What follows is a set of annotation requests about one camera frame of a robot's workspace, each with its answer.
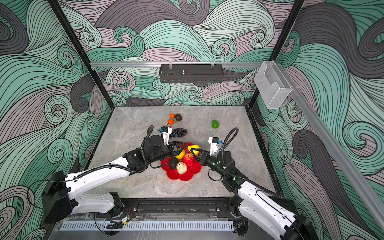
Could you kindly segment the small wrinkled yellow fruit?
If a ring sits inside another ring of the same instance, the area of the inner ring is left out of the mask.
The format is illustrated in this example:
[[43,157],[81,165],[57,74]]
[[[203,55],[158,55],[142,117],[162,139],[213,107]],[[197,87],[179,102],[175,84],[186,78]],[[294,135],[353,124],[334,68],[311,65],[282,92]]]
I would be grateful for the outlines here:
[[199,145],[190,145],[187,147],[188,151],[196,156],[200,154],[200,146]]

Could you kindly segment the large yellow lemon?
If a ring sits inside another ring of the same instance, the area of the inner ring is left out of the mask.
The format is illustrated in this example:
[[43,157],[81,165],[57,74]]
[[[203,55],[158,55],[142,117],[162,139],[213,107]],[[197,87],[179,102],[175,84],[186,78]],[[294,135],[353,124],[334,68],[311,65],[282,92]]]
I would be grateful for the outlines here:
[[185,154],[186,154],[186,151],[182,150],[181,153],[176,156],[176,159],[178,159],[179,161],[182,161]]

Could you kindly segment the red apple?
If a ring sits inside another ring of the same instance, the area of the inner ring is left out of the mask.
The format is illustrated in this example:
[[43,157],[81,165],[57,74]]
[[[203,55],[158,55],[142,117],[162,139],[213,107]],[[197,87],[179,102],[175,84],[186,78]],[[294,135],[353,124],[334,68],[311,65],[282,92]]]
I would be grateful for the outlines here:
[[191,153],[186,153],[183,157],[183,162],[187,165],[187,166],[192,166],[194,164],[194,156],[193,154]]

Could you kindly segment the red flower-shaped fruit bowl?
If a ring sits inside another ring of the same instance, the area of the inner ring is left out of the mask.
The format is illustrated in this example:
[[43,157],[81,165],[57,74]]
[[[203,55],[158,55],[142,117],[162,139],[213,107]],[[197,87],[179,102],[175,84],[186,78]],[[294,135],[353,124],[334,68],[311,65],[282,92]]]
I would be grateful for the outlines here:
[[200,147],[192,143],[186,143],[181,154],[161,161],[161,168],[166,172],[170,180],[187,182],[202,170],[201,164],[196,161],[190,152],[191,148],[199,149]]

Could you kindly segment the dark avocado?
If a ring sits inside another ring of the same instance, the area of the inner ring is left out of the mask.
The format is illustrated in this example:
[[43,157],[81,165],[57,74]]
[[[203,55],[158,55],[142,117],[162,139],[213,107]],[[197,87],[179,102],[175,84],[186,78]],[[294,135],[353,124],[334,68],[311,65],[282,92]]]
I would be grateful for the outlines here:
[[172,157],[169,160],[169,168],[171,170],[175,170],[177,168],[178,163],[179,163],[179,160],[176,157]]

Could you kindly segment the beige garlic bulb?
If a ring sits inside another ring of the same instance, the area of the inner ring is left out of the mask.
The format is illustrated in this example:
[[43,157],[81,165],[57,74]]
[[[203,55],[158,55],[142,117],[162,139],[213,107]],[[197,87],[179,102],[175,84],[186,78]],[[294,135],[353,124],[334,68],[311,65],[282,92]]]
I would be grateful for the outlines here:
[[183,175],[187,172],[188,166],[184,162],[179,162],[176,168],[179,175]]

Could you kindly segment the dark brown passion fruit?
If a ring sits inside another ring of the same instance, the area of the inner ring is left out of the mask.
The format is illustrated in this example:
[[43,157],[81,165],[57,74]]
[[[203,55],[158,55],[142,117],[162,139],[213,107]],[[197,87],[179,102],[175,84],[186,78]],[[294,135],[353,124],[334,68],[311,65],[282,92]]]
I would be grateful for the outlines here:
[[180,122],[182,121],[183,117],[180,115],[180,114],[176,114],[174,119],[177,121],[177,122]]

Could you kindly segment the green lime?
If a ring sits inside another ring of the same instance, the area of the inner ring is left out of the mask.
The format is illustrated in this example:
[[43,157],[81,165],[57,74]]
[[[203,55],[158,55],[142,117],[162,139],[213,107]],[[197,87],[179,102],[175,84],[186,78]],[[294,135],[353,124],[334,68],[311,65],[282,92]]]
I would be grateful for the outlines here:
[[220,126],[219,122],[217,120],[212,121],[212,128],[217,129]]

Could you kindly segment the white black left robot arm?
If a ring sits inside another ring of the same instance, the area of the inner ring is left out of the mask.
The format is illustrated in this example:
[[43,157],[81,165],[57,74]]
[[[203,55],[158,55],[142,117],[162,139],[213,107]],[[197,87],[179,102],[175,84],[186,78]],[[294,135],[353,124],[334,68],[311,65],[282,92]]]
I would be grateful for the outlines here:
[[156,135],[145,138],[139,148],[110,163],[68,175],[63,171],[52,174],[42,193],[43,222],[55,224],[82,213],[119,217],[125,206],[118,193],[89,195],[87,192],[110,181],[142,173],[153,162],[178,156],[185,146],[178,141],[167,143]]

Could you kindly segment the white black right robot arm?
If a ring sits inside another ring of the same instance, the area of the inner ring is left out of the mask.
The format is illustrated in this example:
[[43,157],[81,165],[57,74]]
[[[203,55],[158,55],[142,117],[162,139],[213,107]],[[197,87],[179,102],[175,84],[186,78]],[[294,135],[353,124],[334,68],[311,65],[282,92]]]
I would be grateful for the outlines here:
[[236,166],[229,151],[217,156],[210,152],[191,148],[191,154],[202,166],[221,175],[220,181],[228,192],[235,195],[235,213],[247,218],[275,240],[317,240],[315,228],[304,215],[298,215],[270,198],[277,194],[257,186]]

